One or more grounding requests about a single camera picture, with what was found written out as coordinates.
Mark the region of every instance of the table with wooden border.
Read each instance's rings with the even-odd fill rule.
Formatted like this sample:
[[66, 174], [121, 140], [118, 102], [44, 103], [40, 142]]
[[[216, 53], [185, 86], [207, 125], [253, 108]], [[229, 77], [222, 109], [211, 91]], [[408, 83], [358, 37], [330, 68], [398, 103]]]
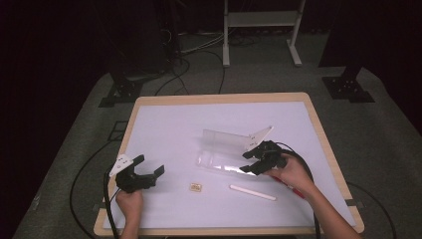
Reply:
[[[133, 107], [127, 130], [124, 135], [119, 153], [124, 153], [130, 133], [134, 126], [139, 108], [142, 106], [177, 106], [177, 105], [208, 105], [208, 104], [241, 104], [241, 103], [283, 103], [283, 102], [303, 102], [309, 113], [311, 122], [316, 131], [316, 135], [322, 150], [326, 156], [335, 182], [344, 200], [352, 200], [350, 191], [334, 157], [328, 139], [320, 124], [317, 112], [310, 97], [305, 93], [270, 93], [270, 94], [235, 94], [235, 95], [203, 95], [203, 96], [171, 96], [171, 97], [141, 97]], [[112, 196], [115, 188], [115, 177], [112, 177], [108, 184], [108, 194]], [[356, 223], [353, 227], [358, 233], [363, 232], [364, 225], [356, 206], [348, 206], [351, 215]], [[107, 219], [106, 210], [100, 209], [94, 231], [99, 236], [112, 236], [110, 229], [103, 228]], [[229, 236], [229, 235], [305, 235], [314, 234], [313, 227], [280, 227], [280, 228], [161, 228], [161, 229], [141, 229], [139, 235], [143, 236]]]

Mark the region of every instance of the floor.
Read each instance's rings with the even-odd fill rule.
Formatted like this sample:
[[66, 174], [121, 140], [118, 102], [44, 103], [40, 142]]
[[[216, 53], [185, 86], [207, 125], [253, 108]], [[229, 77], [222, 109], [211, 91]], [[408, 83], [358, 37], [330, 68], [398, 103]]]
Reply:
[[[286, 34], [263, 34], [243, 39], [230, 48], [231, 66], [222, 68], [221, 45], [185, 56], [174, 72], [143, 85], [141, 96], [212, 95], [305, 92], [316, 108], [331, 148], [365, 224], [364, 238], [400, 238], [422, 235], [422, 138], [386, 93], [382, 82], [363, 69], [357, 80], [374, 103], [333, 100], [322, 77], [339, 76], [343, 68], [319, 68], [327, 34], [299, 34], [297, 48], [303, 61], [295, 67]], [[210, 41], [183, 36], [183, 49]], [[99, 108], [112, 86], [101, 77], [69, 131], [43, 185], [14, 238], [86, 238], [70, 209], [74, 185], [74, 212], [94, 235], [94, 223], [103, 199], [103, 174], [115, 161], [120, 142], [107, 140], [117, 121], [129, 119], [133, 104]], [[385, 210], [394, 225], [389, 223]], [[301, 236], [298, 238], [315, 238]]]

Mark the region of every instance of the white pen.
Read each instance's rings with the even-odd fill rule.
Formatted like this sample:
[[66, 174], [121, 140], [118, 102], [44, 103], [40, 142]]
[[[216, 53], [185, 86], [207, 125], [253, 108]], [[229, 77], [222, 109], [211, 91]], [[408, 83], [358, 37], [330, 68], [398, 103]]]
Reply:
[[275, 201], [277, 199], [274, 196], [270, 196], [270, 195], [267, 195], [267, 194], [264, 194], [264, 193], [261, 193], [261, 192], [246, 189], [246, 188], [243, 188], [243, 187], [240, 187], [240, 186], [230, 185], [229, 187], [233, 190], [245, 192], [245, 193], [248, 193], [248, 194], [251, 194], [251, 195], [254, 195], [254, 196], [259, 196], [259, 197], [262, 197], [262, 198], [265, 198], [265, 199], [269, 199], [269, 200], [273, 200], [273, 201]]

